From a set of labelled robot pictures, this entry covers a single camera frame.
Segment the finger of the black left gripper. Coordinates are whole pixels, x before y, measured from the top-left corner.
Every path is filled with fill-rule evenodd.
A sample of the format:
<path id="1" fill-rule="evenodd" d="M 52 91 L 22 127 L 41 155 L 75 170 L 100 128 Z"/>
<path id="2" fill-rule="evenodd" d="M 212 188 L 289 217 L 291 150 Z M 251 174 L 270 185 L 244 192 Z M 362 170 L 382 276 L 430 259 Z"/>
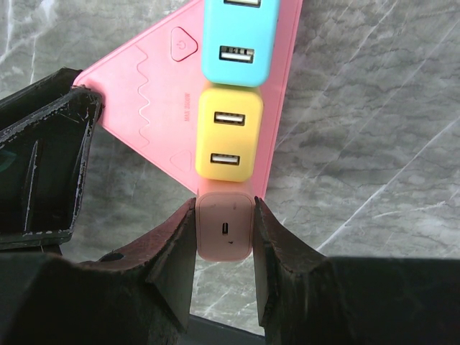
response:
<path id="1" fill-rule="evenodd" d="M 59 71 L 1 100 L 1 249 L 62 244 L 81 209 L 102 97 Z"/>

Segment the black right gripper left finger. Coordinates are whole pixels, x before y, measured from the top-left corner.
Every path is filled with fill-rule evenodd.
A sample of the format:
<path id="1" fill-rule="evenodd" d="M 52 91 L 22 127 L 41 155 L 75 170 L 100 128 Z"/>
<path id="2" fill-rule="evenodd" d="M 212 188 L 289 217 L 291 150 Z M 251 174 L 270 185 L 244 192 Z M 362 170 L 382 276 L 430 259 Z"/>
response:
<path id="1" fill-rule="evenodd" d="M 1 255 L 3 344 L 176 344 L 188 327 L 195 200 L 96 261 Z"/>

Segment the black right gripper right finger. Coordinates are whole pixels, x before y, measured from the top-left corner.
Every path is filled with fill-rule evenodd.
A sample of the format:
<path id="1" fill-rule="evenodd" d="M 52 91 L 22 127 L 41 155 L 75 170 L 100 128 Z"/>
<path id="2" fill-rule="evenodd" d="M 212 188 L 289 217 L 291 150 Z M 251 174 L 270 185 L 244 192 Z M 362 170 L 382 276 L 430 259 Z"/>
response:
<path id="1" fill-rule="evenodd" d="M 326 257 L 255 201 L 254 271 L 267 344 L 457 344 L 459 261 Z"/>

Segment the pink triangular power strip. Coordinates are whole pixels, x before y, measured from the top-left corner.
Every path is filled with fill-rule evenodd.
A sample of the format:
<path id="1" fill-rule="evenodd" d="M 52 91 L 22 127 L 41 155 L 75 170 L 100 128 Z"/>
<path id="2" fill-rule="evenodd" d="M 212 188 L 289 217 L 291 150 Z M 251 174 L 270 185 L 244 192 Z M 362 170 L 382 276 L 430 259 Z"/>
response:
<path id="1" fill-rule="evenodd" d="M 252 190 L 264 197 L 270 176 L 301 1 L 282 1 L 270 75 L 260 92 L 264 113 Z M 190 1 L 85 69 L 76 79 L 103 97 L 101 126 L 191 191 L 195 169 L 204 3 Z"/>

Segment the pink USB charger plug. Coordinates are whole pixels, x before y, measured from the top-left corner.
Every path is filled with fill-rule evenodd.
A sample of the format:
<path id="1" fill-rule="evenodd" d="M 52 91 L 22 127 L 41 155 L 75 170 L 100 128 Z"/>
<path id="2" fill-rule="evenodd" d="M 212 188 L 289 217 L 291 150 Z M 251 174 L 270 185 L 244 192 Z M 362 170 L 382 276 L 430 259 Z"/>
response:
<path id="1" fill-rule="evenodd" d="M 252 252 L 255 195 L 243 183 L 200 179 L 195 202 L 199 256 L 209 262 L 236 262 Z"/>

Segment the yellow USB charger plug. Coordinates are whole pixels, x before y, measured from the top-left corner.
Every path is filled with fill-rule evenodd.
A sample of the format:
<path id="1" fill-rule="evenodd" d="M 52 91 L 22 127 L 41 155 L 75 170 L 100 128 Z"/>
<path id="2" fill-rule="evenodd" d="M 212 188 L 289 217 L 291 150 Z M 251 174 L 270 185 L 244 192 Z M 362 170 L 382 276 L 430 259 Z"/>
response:
<path id="1" fill-rule="evenodd" d="M 258 88 L 211 84 L 199 98 L 195 169 L 244 182 L 254 170 L 264 103 Z"/>

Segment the teal USB charger plug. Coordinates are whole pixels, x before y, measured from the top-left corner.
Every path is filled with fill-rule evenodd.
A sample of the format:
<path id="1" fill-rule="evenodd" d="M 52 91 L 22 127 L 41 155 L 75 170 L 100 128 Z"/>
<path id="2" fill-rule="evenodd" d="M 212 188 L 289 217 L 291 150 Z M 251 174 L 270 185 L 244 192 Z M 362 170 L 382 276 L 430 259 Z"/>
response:
<path id="1" fill-rule="evenodd" d="M 279 1 L 205 1 L 205 77 L 232 86 L 262 85 L 270 73 L 279 12 Z"/>

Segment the black base bar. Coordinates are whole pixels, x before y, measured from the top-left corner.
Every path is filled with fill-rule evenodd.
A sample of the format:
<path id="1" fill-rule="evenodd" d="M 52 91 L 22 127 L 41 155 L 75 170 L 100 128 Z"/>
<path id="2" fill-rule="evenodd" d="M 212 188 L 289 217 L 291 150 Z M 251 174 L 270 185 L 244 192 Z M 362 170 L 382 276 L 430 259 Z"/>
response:
<path id="1" fill-rule="evenodd" d="M 264 336 L 190 315 L 180 345 L 265 345 Z"/>

